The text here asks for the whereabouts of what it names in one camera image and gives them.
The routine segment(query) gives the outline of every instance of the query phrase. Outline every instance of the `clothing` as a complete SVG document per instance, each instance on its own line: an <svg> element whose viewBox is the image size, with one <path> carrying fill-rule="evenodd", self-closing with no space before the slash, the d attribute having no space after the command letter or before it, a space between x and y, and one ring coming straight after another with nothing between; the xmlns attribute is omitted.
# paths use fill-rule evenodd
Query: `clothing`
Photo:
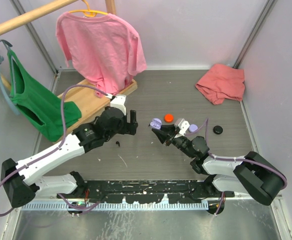
<svg viewBox="0 0 292 240"><path fill-rule="evenodd" d="M242 101L245 91L244 70L215 64L198 81L196 88L214 105L225 99Z"/></svg>
<svg viewBox="0 0 292 240"><path fill-rule="evenodd" d="M8 59L10 74L15 75L11 101L42 135L52 142L57 141L63 135L61 100L30 76L11 49ZM64 113L67 127L81 118L79 108L72 101L65 102Z"/></svg>
<svg viewBox="0 0 292 240"><path fill-rule="evenodd" d="M107 93L117 94L147 68L138 33L113 14L85 18L65 12L56 36L67 66L72 60L82 76Z"/></svg>

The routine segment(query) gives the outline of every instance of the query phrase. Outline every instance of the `blue hanger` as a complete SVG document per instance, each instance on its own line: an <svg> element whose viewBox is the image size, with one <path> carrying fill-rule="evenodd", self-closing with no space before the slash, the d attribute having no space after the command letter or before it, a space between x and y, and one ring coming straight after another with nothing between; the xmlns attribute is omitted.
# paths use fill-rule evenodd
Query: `blue hanger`
<svg viewBox="0 0 292 240"><path fill-rule="evenodd" d="M6 40L0 40L0 43L3 43L4 46L6 47L7 51L10 51L10 47L12 47L12 44ZM4 58L0 55L0 64L4 61ZM13 88L14 88L14 94L16 94L16 81L15 81L15 70L14 70L14 67L13 67L13 57L11 55L11 70L12 70L12 84L13 84ZM1 89L1 92L2 94L4 95L4 98L6 100L6 102L8 103L10 109L14 112L15 115L20 115L20 112L19 110L17 109L17 107L15 106L15 104L11 101L11 96L8 96L7 92L6 92L6 89L5 89L5 86L2 82L2 78L1 78L1 73L0 73L0 89Z"/></svg>

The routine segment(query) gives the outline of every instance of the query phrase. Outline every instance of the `yellow hanger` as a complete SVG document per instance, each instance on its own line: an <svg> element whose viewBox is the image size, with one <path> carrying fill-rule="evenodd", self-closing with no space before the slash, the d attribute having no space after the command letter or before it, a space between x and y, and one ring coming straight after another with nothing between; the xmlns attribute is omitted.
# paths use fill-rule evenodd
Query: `yellow hanger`
<svg viewBox="0 0 292 240"><path fill-rule="evenodd" d="M87 3L86 0L82 0L86 5L87 5L87 8L88 9L79 9L79 10L72 10L72 11L69 11L70 13L79 13L79 12L82 12L84 13L85 16L87 17L95 17L97 14L104 14L104 15L107 15L108 13L104 12L104 11L97 11L97 10L91 10L89 8L89 4Z"/></svg>

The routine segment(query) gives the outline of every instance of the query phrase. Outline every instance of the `scratch on table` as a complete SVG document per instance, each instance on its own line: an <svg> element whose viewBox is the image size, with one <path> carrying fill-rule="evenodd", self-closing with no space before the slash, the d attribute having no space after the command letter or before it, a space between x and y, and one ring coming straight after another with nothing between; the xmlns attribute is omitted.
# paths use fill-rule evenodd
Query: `scratch on table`
<svg viewBox="0 0 292 240"><path fill-rule="evenodd" d="M118 157L121 158L121 160L124 162L124 164L126 165L126 168L127 168L128 166L127 166L126 162L124 161L124 159L119 154L118 154Z"/></svg>

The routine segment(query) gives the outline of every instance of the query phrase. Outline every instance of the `shirt sleeve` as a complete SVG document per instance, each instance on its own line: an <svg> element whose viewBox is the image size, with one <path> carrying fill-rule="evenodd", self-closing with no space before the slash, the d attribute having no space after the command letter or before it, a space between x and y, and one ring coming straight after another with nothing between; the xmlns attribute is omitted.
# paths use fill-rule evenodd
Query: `shirt sleeve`
<svg viewBox="0 0 292 240"><path fill-rule="evenodd" d="M147 69L144 52L138 35L133 35L130 39L128 55L128 73L132 76Z"/></svg>
<svg viewBox="0 0 292 240"><path fill-rule="evenodd" d="M61 50L65 55L66 65L67 65L67 67L69 67L68 61L71 60L72 57L71 57L71 53L70 53L70 50L69 50L69 47L67 44L64 29L63 29L62 24L61 24L62 20L63 20L63 17L61 15L57 20L56 37L57 37L57 40L58 40L59 45L61 47Z"/></svg>

